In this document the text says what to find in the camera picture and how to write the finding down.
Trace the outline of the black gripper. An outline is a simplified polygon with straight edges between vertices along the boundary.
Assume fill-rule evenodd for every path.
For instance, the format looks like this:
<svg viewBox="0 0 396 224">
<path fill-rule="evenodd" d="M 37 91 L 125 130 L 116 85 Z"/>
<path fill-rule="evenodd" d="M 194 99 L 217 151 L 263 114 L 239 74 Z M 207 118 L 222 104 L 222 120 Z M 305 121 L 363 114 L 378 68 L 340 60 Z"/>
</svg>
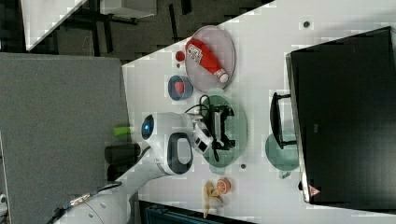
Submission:
<svg viewBox="0 0 396 224">
<path fill-rule="evenodd" d="M 213 149 L 230 150 L 235 146 L 235 141 L 230 139 L 225 133 L 225 121 L 228 117 L 233 116 L 233 110 L 227 105 L 211 105 L 209 107 L 210 132 L 214 137 L 212 142 Z"/>
</svg>

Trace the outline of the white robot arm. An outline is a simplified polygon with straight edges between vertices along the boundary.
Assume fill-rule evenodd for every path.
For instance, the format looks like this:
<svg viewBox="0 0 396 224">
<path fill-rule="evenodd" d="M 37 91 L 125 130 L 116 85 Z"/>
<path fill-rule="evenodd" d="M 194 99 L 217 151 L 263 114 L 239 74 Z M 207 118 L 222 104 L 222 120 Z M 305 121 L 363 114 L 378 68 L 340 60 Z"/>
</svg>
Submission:
<svg viewBox="0 0 396 224">
<path fill-rule="evenodd" d="M 225 134 L 235 115 L 227 105 L 202 105 L 198 113 L 162 112 L 142 122 L 142 151 L 137 163 L 113 183 L 80 196 L 55 210 L 46 224 L 127 224 L 130 198 L 150 180 L 183 175 L 192 167 L 193 153 L 226 150 L 234 141 Z"/>
</svg>

